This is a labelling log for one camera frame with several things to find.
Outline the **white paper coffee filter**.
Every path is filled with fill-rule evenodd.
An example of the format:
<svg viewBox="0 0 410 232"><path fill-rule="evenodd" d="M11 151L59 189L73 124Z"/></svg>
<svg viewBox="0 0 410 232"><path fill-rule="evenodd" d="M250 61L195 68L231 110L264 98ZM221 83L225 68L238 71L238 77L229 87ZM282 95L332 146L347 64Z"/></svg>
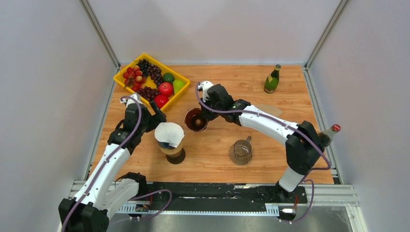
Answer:
<svg viewBox="0 0 410 232"><path fill-rule="evenodd" d="M175 143L178 145L183 140L185 134L182 127L178 124L164 122L156 127L154 136L157 142Z"/></svg>

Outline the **amber glass dripper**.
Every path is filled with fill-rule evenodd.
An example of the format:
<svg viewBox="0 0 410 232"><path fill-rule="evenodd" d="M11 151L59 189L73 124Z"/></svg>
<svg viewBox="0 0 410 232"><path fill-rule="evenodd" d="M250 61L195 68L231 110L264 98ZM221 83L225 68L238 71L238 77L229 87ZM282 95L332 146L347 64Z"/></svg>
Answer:
<svg viewBox="0 0 410 232"><path fill-rule="evenodd" d="M187 128L193 132L199 132L206 129L208 120L202 116L200 108L193 108L189 110L184 119Z"/></svg>

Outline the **wooden ring dripper holder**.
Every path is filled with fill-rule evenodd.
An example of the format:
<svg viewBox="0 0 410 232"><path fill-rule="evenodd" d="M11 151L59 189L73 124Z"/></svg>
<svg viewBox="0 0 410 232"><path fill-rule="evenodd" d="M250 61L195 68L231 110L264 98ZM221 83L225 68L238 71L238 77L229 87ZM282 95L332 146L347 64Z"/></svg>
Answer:
<svg viewBox="0 0 410 232"><path fill-rule="evenodd" d="M178 146L178 147L174 147L171 149L160 147L160 150L165 155L174 158L174 157L178 157L182 153L183 147Z"/></svg>

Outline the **brown paper coffee filter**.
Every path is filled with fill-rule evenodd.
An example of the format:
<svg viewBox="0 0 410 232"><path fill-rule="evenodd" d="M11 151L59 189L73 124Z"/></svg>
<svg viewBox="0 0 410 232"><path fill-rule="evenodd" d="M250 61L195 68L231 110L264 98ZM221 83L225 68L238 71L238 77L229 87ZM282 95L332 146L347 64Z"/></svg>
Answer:
<svg viewBox="0 0 410 232"><path fill-rule="evenodd" d="M275 116L275 117L280 117L283 115L283 111L280 110L278 107L269 105L269 104L258 104L255 105L259 110L265 112L266 114Z"/></svg>

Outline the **blue ribbed glass dripper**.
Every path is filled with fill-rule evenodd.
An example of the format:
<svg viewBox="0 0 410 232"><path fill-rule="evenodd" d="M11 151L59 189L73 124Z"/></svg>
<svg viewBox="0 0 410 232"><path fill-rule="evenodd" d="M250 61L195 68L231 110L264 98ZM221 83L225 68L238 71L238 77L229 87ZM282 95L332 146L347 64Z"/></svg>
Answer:
<svg viewBox="0 0 410 232"><path fill-rule="evenodd" d="M182 149L183 143L180 142L178 145L175 143L167 143L167 142L157 142L161 149L165 150L175 150L175 149Z"/></svg>

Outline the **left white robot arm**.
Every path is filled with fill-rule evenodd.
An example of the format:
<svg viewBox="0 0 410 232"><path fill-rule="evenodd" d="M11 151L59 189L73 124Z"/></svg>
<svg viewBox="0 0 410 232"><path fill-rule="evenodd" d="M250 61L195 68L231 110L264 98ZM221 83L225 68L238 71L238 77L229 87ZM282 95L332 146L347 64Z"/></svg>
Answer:
<svg viewBox="0 0 410 232"><path fill-rule="evenodd" d="M86 183L71 199L63 199L59 216L63 232L105 232L113 215L131 198L142 200L148 187L137 178L124 178L110 190L117 173L140 144L144 133L166 122L166 115L154 101L150 111L136 98L122 97L125 116L110 134L104 154Z"/></svg>

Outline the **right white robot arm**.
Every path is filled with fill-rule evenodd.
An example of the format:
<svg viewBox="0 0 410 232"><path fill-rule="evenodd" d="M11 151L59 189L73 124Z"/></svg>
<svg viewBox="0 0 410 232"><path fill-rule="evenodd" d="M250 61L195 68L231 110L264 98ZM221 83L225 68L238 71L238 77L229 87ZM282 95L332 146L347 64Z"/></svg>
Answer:
<svg viewBox="0 0 410 232"><path fill-rule="evenodd" d="M325 145L308 122L289 122L270 115L243 99L234 100L220 84L201 81L195 94L201 106L201 115L206 121L222 117L228 123L254 129L285 146L288 168L278 181L276 195L288 202L295 196L295 189L313 170L319 158L324 158Z"/></svg>

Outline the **brown coffee server pot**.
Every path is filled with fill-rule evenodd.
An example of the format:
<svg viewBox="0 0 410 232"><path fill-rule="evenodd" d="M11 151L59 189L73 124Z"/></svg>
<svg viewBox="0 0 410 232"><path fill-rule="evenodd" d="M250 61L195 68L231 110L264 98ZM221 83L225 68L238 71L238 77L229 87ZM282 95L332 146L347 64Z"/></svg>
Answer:
<svg viewBox="0 0 410 232"><path fill-rule="evenodd" d="M178 154L175 154L172 156L166 155L168 162L171 164L180 164L181 162L184 161L185 157L186 157L186 153L184 149L182 149Z"/></svg>

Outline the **red tomato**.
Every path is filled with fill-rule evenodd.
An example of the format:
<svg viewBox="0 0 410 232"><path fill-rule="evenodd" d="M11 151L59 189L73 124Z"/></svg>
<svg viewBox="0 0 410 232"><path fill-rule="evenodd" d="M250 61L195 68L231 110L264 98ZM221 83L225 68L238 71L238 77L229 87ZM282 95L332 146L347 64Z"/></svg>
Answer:
<svg viewBox="0 0 410 232"><path fill-rule="evenodd" d="M159 94L154 98L154 102L158 106L159 109L164 107L168 101L169 101L169 98L163 94Z"/></svg>

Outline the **small dark grape bunch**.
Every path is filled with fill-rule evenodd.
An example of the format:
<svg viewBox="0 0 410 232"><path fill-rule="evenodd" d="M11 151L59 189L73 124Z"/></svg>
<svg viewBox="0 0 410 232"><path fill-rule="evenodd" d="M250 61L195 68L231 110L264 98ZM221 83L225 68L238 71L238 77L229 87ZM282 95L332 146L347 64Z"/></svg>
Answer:
<svg viewBox="0 0 410 232"><path fill-rule="evenodd" d="M160 94L160 92L156 88L144 87L137 90L137 94L139 94L142 98L150 102L153 101L155 97Z"/></svg>

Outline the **red apple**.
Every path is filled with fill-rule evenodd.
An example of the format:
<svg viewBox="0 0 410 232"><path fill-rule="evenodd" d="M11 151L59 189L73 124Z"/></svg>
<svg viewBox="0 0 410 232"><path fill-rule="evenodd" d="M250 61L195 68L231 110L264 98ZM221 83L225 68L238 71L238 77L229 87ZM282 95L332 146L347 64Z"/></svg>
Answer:
<svg viewBox="0 0 410 232"><path fill-rule="evenodd" d="M158 86L158 90L159 90L160 94L162 94L166 97L170 97L174 94L173 85L171 83L168 83L168 82L161 83Z"/></svg>

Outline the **green pear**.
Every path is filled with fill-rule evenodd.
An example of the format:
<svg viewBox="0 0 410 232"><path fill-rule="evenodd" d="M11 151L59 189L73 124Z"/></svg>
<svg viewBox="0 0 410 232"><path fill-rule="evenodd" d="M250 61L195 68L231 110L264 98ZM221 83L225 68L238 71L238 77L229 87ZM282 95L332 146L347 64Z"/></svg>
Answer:
<svg viewBox="0 0 410 232"><path fill-rule="evenodd" d="M185 86L185 82L180 80L180 79L176 79L173 81L173 90L174 90L174 94L176 95L183 87Z"/></svg>

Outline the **green lime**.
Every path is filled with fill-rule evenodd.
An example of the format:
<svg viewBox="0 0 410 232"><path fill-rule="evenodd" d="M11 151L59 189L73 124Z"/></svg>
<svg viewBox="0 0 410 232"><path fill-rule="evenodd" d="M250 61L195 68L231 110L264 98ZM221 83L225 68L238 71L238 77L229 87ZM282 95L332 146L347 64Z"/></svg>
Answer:
<svg viewBox="0 0 410 232"><path fill-rule="evenodd" d="M162 79L163 79L164 82L172 84L175 80L175 77L172 73L167 72L162 76Z"/></svg>

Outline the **dark purple grape bunch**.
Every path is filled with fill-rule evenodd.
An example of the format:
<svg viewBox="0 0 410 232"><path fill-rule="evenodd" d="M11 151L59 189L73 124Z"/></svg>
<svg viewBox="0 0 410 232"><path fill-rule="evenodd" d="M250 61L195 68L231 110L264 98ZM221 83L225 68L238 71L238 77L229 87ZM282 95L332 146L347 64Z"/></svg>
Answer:
<svg viewBox="0 0 410 232"><path fill-rule="evenodd" d="M162 70L158 65L150 63L147 59L140 59L137 63L143 73L143 77L149 77L156 86L163 83Z"/></svg>

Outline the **yellow plastic fruit tray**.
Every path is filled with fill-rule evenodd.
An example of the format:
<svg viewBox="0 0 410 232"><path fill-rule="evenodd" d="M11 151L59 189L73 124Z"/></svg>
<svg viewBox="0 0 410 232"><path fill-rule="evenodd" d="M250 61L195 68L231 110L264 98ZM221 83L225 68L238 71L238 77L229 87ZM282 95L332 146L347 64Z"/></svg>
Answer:
<svg viewBox="0 0 410 232"><path fill-rule="evenodd" d="M124 74L124 72L126 71L126 69L128 67L134 67L135 65L137 65L137 63L139 62L140 59L147 59L150 63L152 63L154 65L158 65L160 67L160 69L162 70L162 75L164 75L166 72L167 73L172 73L174 75L175 79L180 79L180 80L185 82L185 86L176 95L173 94L172 96L168 97L169 101L167 102L167 104L164 107L161 108L161 110L163 110L163 111L169 110L171 108L171 106L173 106L182 97L182 95L188 90L188 87L190 85L190 80L183 77L182 75L180 75L176 71L172 70L171 68L167 67L166 65L160 63L159 61L157 61L153 57L151 57L147 54L141 54L136 60L132 61L129 65L125 66L125 68L123 68L121 71L119 71L114 76L114 81L117 84L119 84L119 86L122 87L124 90L127 90L130 93L137 93L137 92L132 91L130 88L124 88L124 80L125 79L123 78L123 74ZM142 88L144 88L144 87L151 87L151 88L158 89L158 86L156 86L154 84L154 81L151 80L149 77L146 77L146 82L143 84ZM144 98L142 98L142 102L146 103L146 104L149 104L149 102L147 100L145 100Z"/></svg>

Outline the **green glass bottle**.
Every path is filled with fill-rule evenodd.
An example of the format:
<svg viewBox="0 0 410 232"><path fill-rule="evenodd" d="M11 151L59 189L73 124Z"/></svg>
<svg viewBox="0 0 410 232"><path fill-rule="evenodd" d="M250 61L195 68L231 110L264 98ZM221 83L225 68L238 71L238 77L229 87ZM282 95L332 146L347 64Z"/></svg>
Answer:
<svg viewBox="0 0 410 232"><path fill-rule="evenodd" d="M264 91L266 93L273 93L279 84L279 71L281 69L281 65L277 64L274 70L267 76L265 83L264 83Z"/></svg>

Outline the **clear ribbed glass pitcher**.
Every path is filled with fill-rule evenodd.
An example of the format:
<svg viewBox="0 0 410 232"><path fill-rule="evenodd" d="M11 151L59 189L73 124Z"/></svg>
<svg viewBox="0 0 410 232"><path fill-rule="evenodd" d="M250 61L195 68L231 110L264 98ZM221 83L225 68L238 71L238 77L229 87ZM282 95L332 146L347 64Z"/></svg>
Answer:
<svg viewBox="0 0 410 232"><path fill-rule="evenodd" d="M228 154L231 161L236 165L246 165L252 159L251 136L246 139L237 140L229 148Z"/></svg>

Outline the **cola bottle red cap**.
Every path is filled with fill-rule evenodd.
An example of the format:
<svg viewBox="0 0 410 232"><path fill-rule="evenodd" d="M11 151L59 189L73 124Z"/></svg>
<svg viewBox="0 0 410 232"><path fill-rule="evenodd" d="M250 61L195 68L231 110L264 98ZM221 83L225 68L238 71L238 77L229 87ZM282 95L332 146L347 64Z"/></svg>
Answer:
<svg viewBox="0 0 410 232"><path fill-rule="evenodd" d="M318 133L320 145L325 148L328 147L333 141L335 135L340 132L341 126L339 124L332 125L329 129Z"/></svg>

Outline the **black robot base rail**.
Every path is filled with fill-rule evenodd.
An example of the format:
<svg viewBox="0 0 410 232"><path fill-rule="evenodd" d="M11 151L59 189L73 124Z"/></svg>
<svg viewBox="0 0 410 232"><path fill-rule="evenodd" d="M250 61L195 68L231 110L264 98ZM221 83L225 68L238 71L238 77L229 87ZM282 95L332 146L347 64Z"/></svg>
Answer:
<svg viewBox="0 0 410 232"><path fill-rule="evenodd" d="M290 207L308 203L304 187L285 193L276 185L226 183L153 182L138 191L138 200L147 203L151 212L278 215L279 204Z"/></svg>

